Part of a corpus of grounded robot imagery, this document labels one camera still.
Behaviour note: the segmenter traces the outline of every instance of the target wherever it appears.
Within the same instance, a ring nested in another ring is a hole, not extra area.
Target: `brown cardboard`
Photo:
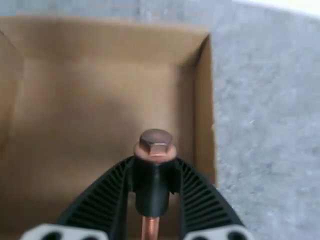
[[[0,18],[0,239],[59,214],[132,155],[142,131],[173,133],[216,180],[208,32],[80,17]],[[141,218],[129,197],[128,235]],[[160,222],[175,239],[179,198]]]

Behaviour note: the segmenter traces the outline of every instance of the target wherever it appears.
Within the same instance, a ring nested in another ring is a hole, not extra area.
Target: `hex bolt head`
[[[165,130],[149,129],[141,134],[139,145],[150,156],[165,156],[172,140],[172,135]]]
[[[177,152],[173,145],[173,136],[165,130],[154,128],[141,134],[134,154],[147,161],[167,162],[174,159]]]

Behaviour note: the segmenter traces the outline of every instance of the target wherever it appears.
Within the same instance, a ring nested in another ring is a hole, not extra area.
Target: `copper bolt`
[[[144,131],[139,142],[134,146],[134,154],[145,161],[157,164],[169,162],[177,156],[173,145],[173,136],[161,129]],[[142,216],[142,240],[157,240],[159,234],[159,217]]]
[[[177,155],[172,135],[162,129],[144,131],[139,143],[134,146],[134,154],[140,159],[155,163],[173,160]]]
[[[142,235],[141,240],[157,240],[159,233],[160,217],[142,218]]]

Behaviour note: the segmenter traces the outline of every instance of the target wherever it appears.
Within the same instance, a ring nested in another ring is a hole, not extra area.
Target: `cardboard box wall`
[[[141,132],[174,135],[215,183],[212,51],[206,30],[79,17],[0,17],[0,239],[54,223]],[[130,195],[128,236],[141,218]],[[179,200],[160,235],[179,231]]]

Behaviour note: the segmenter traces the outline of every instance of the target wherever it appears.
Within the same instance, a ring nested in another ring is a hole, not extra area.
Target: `gray carpet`
[[[0,0],[17,11],[207,25],[219,189],[258,240],[320,236],[320,21],[230,0]]]

